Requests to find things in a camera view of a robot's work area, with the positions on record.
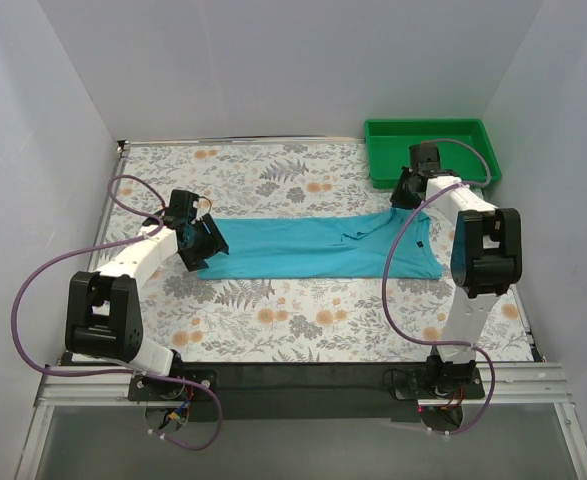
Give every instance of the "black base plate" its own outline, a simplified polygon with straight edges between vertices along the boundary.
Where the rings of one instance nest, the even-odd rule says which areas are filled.
[[[425,384],[425,374],[424,363],[191,363],[184,364],[175,376],[197,383],[208,380],[229,420],[391,418],[419,422],[417,400],[434,396]],[[464,398],[484,398],[477,370],[473,380],[464,386]],[[184,398],[182,393],[174,400]],[[136,376],[128,399],[166,401],[166,383]],[[192,402],[190,421],[216,419],[213,402],[205,392],[196,389]]]

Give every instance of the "table surface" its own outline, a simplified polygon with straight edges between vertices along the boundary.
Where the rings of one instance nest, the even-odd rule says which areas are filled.
[[[466,418],[477,405],[464,407]],[[203,452],[147,434],[143,407],[55,407],[38,480],[174,479],[573,480],[553,405],[492,405],[471,431],[445,441],[388,419],[225,421]],[[207,423],[177,433],[197,444]]]
[[[389,207],[389,192],[370,185],[365,145],[356,143],[134,146],[124,173],[150,182],[167,200],[175,188],[206,196],[213,218],[352,216]],[[132,181],[120,184],[119,195],[138,210],[159,209]],[[426,213],[444,276],[392,279],[389,296],[400,328],[435,340],[453,299],[454,227],[437,210]],[[114,207],[104,241],[134,236],[140,224]],[[100,263],[116,252],[105,252]],[[199,280],[175,255],[144,286],[140,304],[145,334],[185,361],[423,361],[430,349],[390,329],[380,295],[380,279]],[[533,360],[512,292],[493,308],[479,344],[495,361]]]

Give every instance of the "metal frame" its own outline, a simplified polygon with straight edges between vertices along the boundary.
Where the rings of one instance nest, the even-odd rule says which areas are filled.
[[[91,371],[103,366],[54,367],[53,370]],[[479,364],[482,381],[490,382],[487,365]],[[496,389],[493,404],[553,404],[558,422],[573,461],[577,477],[587,480],[587,446],[575,415],[572,395],[562,367],[558,363],[516,362],[497,363]],[[35,478],[44,444],[57,406],[82,407],[172,407],[180,402],[131,402],[127,399],[132,375],[108,374],[96,377],[46,377],[38,392],[34,417],[25,444],[17,479]],[[420,400],[428,406],[438,400]],[[483,400],[465,400],[481,404]]]
[[[228,143],[239,144],[270,144],[270,143],[363,143],[362,139],[344,137],[277,137],[277,138],[233,138],[233,139],[201,139],[181,141],[157,141],[157,142],[124,142],[120,144],[118,152],[120,159],[115,166],[113,174],[123,172],[131,145],[217,145]],[[110,220],[113,203],[110,198],[105,201],[104,210],[100,219],[95,243],[104,241],[106,229]],[[89,261],[89,269],[97,268],[99,253],[94,253]],[[519,308],[522,322],[532,345],[533,338],[531,328],[526,318],[517,289],[513,289],[516,304]],[[64,370],[73,369],[95,370],[103,366],[64,367]],[[491,380],[490,371],[485,364],[479,364],[478,369],[482,381],[488,384]],[[496,390],[492,400],[493,404],[529,404],[546,403],[554,404],[561,426],[564,439],[573,461],[577,477],[587,480],[587,446],[575,415],[575,406],[572,403],[572,395],[566,381],[566,377],[558,363],[546,362],[515,362],[497,363]],[[131,402],[127,399],[131,374],[109,374],[94,377],[45,377],[43,378],[37,399],[31,427],[24,445],[20,464],[16,473],[16,479],[33,479],[44,451],[46,438],[51,426],[55,407],[169,407],[178,406],[179,402]],[[432,405],[438,400],[420,400],[420,405]],[[465,400],[466,404],[480,404],[483,400]]]

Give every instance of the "teal shirt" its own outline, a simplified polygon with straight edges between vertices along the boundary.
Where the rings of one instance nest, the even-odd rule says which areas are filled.
[[[217,254],[201,279],[381,278],[391,244],[411,214],[390,209],[357,217],[216,220],[230,255]],[[411,223],[393,257],[390,277],[442,276],[429,244],[431,219]]]

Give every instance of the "gray leaf print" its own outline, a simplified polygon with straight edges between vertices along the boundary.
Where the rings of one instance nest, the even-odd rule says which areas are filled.
[[[200,304],[215,298],[215,289],[211,282],[200,280],[197,275],[189,272],[167,278],[162,288],[166,295],[173,295],[175,298],[193,298]]]
[[[311,212],[335,212],[337,210],[343,209],[343,207],[344,205],[340,202],[320,202],[312,203],[306,208]]]
[[[311,351],[311,347],[309,347],[309,357],[306,359],[308,362],[319,362],[320,361],[320,354],[318,353],[315,358],[313,358],[313,352]]]
[[[304,153],[309,149],[309,147],[307,147],[306,145],[284,145],[283,150],[287,153],[293,152],[293,153]]]
[[[453,295],[453,287],[442,280],[422,280],[422,279],[406,279],[399,278],[397,286],[403,292],[412,294],[426,294],[434,295],[438,300],[450,297]]]
[[[251,161],[253,159],[247,155],[237,154],[237,155],[218,155],[217,160],[220,160],[222,162],[229,162],[229,163],[244,163],[247,161]]]
[[[263,298],[269,298],[269,295],[275,293],[271,286],[271,280],[236,280],[230,281],[228,285],[224,286],[222,293],[219,293],[215,298],[215,303],[221,303],[227,307],[240,306],[246,307],[249,304],[255,308],[257,302]]]
[[[282,353],[282,350],[277,351],[277,355],[273,355],[271,357],[274,362],[292,362],[293,357],[287,355],[286,353]]]
[[[285,162],[275,161],[262,172],[260,175],[261,179],[271,180],[275,182],[283,181],[286,183],[287,180],[293,179],[298,175],[304,175],[309,169],[306,168],[306,163],[300,162],[298,159],[296,162],[293,160],[286,160]]]
[[[237,217],[240,215],[246,215],[247,212],[248,209],[245,205],[217,205],[214,213],[218,215],[222,214],[227,217]]]
[[[353,335],[334,335],[331,340],[320,340],[317,342],[316,347],[326,348],[327,350],[350,350],[356,342],[358,342],[358,339]]]
[[[255,189],[255,193],[257,193],[258,195],[262,195],[263,197],[269,197],[278,188],[280,188],[280,186],[277,183],[266,182],[257,187]]]
[[[295,360],[297,362],[303,362],[304,360],[306,360],[306,357],[304,357],[304,354],[302,352],[300,352],[299,350],[295,350],[294,348],[292,348],[291,351],[295,355]]]
[[[222,342],[214,340],[212,342],[202,342],[202,347],[207,352],[215,352],[218,355],[241,355],[245,352],[246,347],[238,345],[234,340],[224,340]]]
[[[389,335],[389,326],[382,320],[378,310],[367,310],[362,316],[349,322],[351,332],[361,336],[364,334],[364,348],[371,350],[380,345]]]
[[[309,322],[304,315],[295,315],[289,322],[289,331],[296,339],[302,335],[307,340],[315,340],[324,333],[321,327]]]
[[[371,295],[368,300],[358,300],[357,302],[355,302],[355,306],[358,308],[376,308],[378,310],[381,310],[382,299],[380,297]]]
[[[335,192],[335,198],[346,201],[349,211],[355,210],[368,201],[368,194],[358,185],[351,183]]]
[[[289,189],[289,192],[286,194],[286,198],[291,200],[293,203],[302,203],[306,198],[304,192],[300,187],[295,187]]]

